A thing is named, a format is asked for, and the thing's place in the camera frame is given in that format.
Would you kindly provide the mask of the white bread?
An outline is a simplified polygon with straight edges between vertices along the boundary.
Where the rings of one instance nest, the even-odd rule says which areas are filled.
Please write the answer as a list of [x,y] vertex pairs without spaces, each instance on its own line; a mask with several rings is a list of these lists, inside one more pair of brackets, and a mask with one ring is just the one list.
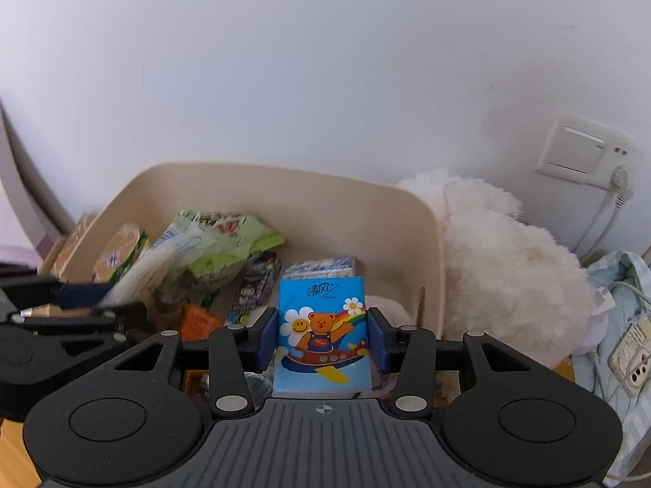
[[149,248],[100,301],[104,307],[142,303],[150,309],[161,286],[177,279],[202,253],[218,244],[214,233],[197,226],[159,240]]

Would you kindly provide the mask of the orange plastic bottle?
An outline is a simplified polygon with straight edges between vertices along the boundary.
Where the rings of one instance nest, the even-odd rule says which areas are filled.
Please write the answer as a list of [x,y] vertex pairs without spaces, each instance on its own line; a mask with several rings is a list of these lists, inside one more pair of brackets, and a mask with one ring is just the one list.
[[208,339],[212,331],[223,326],[223,320],[194,304],[183,306],[181,339],[183,342]]

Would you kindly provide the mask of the blue cartoon bear tissue pack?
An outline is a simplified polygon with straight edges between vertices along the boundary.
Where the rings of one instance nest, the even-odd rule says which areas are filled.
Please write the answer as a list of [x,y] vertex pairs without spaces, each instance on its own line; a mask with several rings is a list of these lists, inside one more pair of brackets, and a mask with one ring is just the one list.
[[273,395],[352,398],[372,388],[361,277],[283,279]]

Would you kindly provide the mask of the green yellow snack packet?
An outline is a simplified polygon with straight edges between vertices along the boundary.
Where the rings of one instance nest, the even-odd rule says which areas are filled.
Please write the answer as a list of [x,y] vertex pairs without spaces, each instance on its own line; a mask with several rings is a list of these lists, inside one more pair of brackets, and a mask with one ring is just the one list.
[[97,258],[90,278],[96,283],[118,282],[147,248],[148,234],[134,222],[122,225]]

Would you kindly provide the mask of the dark snack packet in bin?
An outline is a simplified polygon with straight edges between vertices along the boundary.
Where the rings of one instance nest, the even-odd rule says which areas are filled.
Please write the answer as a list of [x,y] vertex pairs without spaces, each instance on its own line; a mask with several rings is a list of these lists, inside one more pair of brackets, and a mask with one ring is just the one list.
[[282,261],[274,251],[263,252],[244,272],[235,301],[225,317],[225,324],[246,325],[248,317],[264,306],[278,280]]

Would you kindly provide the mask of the blue white porcelain-pattern tissue pack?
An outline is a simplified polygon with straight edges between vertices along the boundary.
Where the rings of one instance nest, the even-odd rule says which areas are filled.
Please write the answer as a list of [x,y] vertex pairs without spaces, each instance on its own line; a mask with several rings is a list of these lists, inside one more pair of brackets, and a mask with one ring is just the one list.
[[290,264],[282,272],[282,278],[297,279],[336,279],[350,278],[356,275],[354,257],[334,257],[318,260],[306,260]]

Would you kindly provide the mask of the green snack bag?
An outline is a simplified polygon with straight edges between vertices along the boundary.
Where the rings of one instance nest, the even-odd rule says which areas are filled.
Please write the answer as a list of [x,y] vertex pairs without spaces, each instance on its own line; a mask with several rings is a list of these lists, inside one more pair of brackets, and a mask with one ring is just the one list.
[[164,288],[206,292],[219,290],[263,253],[286,242],[254,215],[194,210],[181,211],[155,244],[168,240],[180,251]]

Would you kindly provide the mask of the white fluffy plush toy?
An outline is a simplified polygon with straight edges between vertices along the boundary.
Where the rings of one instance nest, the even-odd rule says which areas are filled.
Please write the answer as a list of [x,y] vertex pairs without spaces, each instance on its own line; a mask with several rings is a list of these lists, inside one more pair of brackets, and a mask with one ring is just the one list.
[[521,222],[519,199],[445,170],[398,185],[428,205],[441,230],[446,339],[484,331],[548,368],[572,354],[594,290],[572,252],[547,229]]

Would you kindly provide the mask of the beige plastic storage bin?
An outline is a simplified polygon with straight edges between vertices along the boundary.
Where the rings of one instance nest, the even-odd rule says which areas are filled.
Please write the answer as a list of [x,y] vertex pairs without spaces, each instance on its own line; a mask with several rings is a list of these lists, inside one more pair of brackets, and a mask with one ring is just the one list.
[[285,236],[287,263],[358,259],[366,292],[400,303],[440,335],[446,289],[442,241],[431,209],[395,186],[276,166],[172,162],[137,175],[79,241],[64,278],[86,281],[108,239],[134,222],[158,239],[181,211],[252,214]]

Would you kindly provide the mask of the white power strip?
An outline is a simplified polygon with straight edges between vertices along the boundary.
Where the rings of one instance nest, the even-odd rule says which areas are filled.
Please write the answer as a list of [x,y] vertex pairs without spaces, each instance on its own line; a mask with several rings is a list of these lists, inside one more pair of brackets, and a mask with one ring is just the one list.
[[650,376],[649,320],[628,327],[608,364],[628,397],[636,397]]

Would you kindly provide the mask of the light blue quilted cloth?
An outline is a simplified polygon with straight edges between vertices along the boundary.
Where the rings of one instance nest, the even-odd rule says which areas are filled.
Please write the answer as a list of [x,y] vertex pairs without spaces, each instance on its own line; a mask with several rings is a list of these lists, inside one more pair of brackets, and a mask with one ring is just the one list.
[[588,268],[588,280],[606,303],[603,330],[572,356],[576,382],[605,400],[623,426],[623,442],[605,485],[650,485],[634,467],[650,448],[650,266],[635,253],[608,253]]

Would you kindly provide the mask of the white wall switch socket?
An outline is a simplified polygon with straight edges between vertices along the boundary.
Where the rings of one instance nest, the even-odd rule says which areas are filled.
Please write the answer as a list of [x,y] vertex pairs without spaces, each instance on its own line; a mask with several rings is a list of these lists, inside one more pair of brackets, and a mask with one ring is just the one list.
[[564,113],[547,136],[535,171],[607,190],[618,168],[632,179],[642,157],[640,142],[626,132]]

